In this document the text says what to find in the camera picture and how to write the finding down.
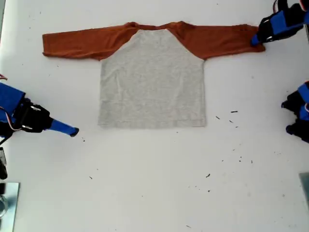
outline metal base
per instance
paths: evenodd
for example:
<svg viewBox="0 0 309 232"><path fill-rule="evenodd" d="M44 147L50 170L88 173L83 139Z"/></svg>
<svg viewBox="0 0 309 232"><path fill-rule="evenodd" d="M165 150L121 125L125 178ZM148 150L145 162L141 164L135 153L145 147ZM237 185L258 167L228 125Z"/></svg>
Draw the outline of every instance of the metal base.
<svg viewBox="0 0 309 232"><path fill-rule="evenodd" d="M0 202L0 211L7 206L7 211L0 219L0 232L13 232L15 212L17 207L19 183L4 183L4 198L6 203Z"/></svg>

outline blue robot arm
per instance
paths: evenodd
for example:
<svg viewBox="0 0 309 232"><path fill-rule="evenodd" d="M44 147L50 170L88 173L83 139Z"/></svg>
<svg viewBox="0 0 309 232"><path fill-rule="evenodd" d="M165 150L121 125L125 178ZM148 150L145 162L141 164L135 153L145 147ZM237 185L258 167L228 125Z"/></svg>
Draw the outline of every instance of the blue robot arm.
<svg viewBox="0 0 309 232"><path fill-rule="evenodd" d="M42 132L54 130L72 137L79 129L51 118L49 111L33 104L25 98L25 92L0 83L0 136L7 137L10 132Z"/></svg>
<svg viewBox="0 0 309 232"><path fill-rule="evenodd" d="M305 23L309 23L309 13L303 10L301 4L294 4L291 8L287 4L279 6L281 9L277 13L262 19L251 45L289 38L301 30Z"/></svg>

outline shirt hem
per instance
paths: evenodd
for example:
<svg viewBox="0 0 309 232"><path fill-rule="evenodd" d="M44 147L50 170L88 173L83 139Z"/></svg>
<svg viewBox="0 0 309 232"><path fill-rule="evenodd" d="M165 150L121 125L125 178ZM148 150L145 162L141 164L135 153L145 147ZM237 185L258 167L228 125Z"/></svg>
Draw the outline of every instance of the shirt hem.
<svg viewBox="0 0 309 232"><path fill-rule="evenodd" d="M204 127L206 119L197 120L174 120L174 121L116 121L116 122L99 122L103 128L133 128L133 129L160 129L173 127Z"/></svg>

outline cable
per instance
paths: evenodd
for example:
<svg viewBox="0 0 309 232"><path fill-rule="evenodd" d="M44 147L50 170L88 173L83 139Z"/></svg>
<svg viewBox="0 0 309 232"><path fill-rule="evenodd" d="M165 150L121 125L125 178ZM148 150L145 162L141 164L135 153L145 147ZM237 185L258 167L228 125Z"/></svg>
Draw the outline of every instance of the cable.
<svg viewBox="0 0 309 232"><path fill-rule="evenodd" d="M7 120L8 120L9 126L10 126L10 128L11 128L12 130L14 130L14 131L20 131L20 130L22 129L22 128L15 129L15 128L13 127L13 125L12 125L12 120L11 120L11 117L10 117L9 113L8 113L3 107L1 107L1 106L0 106L0 110L3 110L3 111L5 112L5 115L6 115L6 118L7 118Z"/></svg>
<svg viewBox="0 0 309 232"><path fill-rule="evenodd" d="M0 80L8 80L8 78L6 78L5 76L3 76L2 74L0 74Z"/></svg>

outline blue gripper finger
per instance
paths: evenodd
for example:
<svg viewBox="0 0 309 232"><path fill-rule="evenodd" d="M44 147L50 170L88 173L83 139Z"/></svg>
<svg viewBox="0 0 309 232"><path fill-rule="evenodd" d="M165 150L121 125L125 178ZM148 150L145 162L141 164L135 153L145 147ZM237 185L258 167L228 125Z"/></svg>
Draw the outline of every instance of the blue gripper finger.
<svg viewBox="0 0 309 232"><path fill-rule="evenodd" d="M250 43L251 43L251 46L257 46L260 43L260 41L257 38L257 35L253 36Z"/></svg>
<svg viewBox="0 0 309 232"><path fill-rule="evenodd" d="M79 132L79 129L76 127L71 127L63 122L53 119L52 125L48 130L58 131L65 134L68 134L71 137L74 137Z"/></svg>

